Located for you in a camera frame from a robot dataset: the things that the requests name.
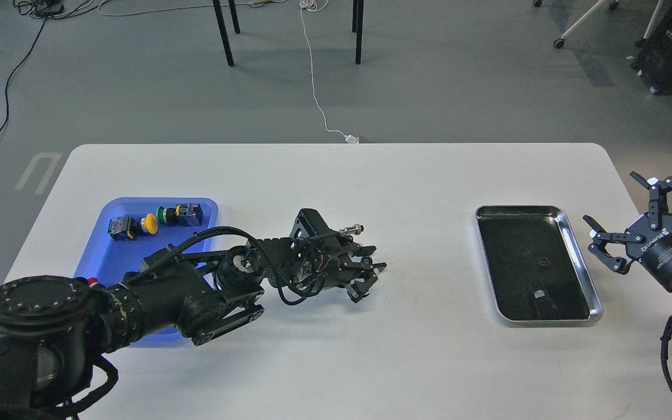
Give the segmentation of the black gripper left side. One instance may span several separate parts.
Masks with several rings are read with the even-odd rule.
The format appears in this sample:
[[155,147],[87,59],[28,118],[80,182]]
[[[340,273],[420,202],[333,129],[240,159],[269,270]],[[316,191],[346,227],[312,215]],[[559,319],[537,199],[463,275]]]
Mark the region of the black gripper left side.
[[299,210],[290,234],[295,258],[290,291],[317,295],[337,287],[354,303],[367,297],[387,264],[371,260],[376,246],[354,241],[364,230],[361,224],[333,230],[314,208]]

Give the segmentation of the black robot arm left side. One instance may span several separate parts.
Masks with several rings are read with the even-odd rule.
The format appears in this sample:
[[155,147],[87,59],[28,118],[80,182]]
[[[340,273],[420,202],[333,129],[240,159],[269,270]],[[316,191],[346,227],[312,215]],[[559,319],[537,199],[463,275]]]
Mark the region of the black robot arm left side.
[[105,354],[168,327],[205,345],[264,313],[265,279],[289,306],[333,288],[359,302],[386,268],[355,241],[362,231],[302,208],[287,237],[211,227],[114,285],[54,275],[0,285],[0,419],[78,418],[119,379]]

